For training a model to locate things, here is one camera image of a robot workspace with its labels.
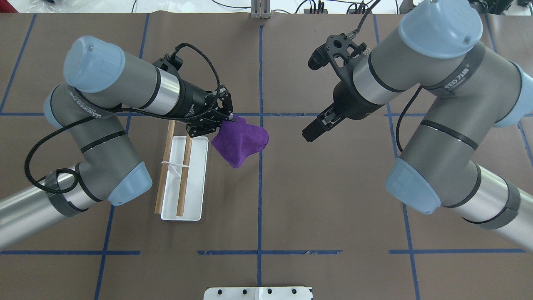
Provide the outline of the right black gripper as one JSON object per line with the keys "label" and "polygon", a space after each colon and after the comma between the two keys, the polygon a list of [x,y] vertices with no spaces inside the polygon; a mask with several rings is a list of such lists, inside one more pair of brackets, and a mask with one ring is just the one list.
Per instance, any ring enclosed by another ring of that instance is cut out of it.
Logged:
{"label": "right black gripper", "polygon": [[345,118],[362,120],[382,106],[383,104],[371,103],[362,97],[352,84],[341,80],[333,90],[333,104],[307,125],[301,131],[301,135],[307,142],[313,142]]}

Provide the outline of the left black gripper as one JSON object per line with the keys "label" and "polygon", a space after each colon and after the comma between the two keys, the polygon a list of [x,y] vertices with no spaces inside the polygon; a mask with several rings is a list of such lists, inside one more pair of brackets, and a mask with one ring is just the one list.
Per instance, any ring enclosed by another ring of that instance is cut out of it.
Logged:
{"label": "left black gripper", "polygon": [[232,96],[225,85],[214,92],[205,91],[187,81],[179,97],[179,118],[191,138],[217,131],[222,122],[234,122]]}

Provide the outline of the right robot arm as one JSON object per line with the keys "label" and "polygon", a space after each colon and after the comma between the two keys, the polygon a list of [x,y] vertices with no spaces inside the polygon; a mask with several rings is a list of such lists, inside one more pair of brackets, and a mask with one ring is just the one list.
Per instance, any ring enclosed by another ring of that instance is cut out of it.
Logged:
{"label": "right robot arm", "polygon": [[361,120],[415,85],[436,98],[396,158],[386,190],[426,215],[439,207],[532,251],[532,195],[472,160],[491,128],[532,111],[532,77],[481,41],[478,12],[466,0],[424,0],[377,47],[331,35],[308,60],[330,64],[333,103],[303,129],[316,140],[345,118]]}

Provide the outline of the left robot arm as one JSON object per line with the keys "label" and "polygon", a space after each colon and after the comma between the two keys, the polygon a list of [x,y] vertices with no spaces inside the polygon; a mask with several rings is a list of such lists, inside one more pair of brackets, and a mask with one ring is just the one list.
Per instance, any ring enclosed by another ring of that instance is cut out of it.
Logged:
{"label": "left robot arm", "polygon": [[[36,143],[24,163],[32,186],[1,201],[1,248],[5,249],[46,228],[78,216],[108,200],[123,205],[152,188],[145,163],[138,156],[120,112],[178,121],[190,137],[215,132],[234,121],[229,91],[220,83],[213,91],[182,79],[183,62],[172,54],[148,63],[119,46],[83,36],[66,56],[65,81],[44,104],[46,119],[57,131]],[[55,169],[36,180],[29,164],[36,150],[52,137],[69,132],[84,161]]]}

